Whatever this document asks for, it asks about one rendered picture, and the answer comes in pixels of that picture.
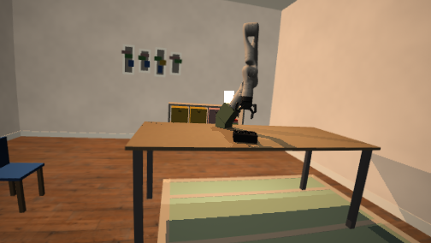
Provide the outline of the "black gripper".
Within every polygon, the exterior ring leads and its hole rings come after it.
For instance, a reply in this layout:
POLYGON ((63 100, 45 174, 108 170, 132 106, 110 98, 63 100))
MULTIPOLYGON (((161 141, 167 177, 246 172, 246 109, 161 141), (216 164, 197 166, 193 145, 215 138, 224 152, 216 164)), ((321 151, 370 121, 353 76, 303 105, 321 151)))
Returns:
POLYGON ((252 97, 245 97, 242 96, 241 97, 241 103, 237 102, 235 105, 235 111, 237 111, 237 117, 239 118, 239 112, 241 110, 250 110, 251 112, 251 119, 253 118, 254 113, 257 113, 257 105, 256 104, 252 104, 252 97), (238 105, 240 105, 241 107, 237 110, 238 105), (251 107, 254 107, 254 111, 252 110, 251 107))

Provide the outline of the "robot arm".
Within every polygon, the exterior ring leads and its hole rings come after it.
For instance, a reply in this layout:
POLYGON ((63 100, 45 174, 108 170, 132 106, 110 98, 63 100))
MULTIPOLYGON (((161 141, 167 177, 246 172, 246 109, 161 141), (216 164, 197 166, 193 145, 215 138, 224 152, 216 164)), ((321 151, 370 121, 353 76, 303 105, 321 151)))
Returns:
POLYGON ((243 36, 244 36, 244 45, 245 45, 245 63, 248 66, 243 67, 242 69, 243 82, 241 83, 240 88, 238 89, 236 94, 229 102, 229 106, 232 109, 235 109, 235 105, 237 102, 241 103, 242 96, 253 98, 253 87, 255 88, 258 83, 258 78, 257 78, 258 34, 259 34, 259 25, 257 22, 244 24, 243 36), (249 42, 248 37, 254 37, 252 45, 249 42), (255 60, 255 52, 256 52, 256 60, 255 60))

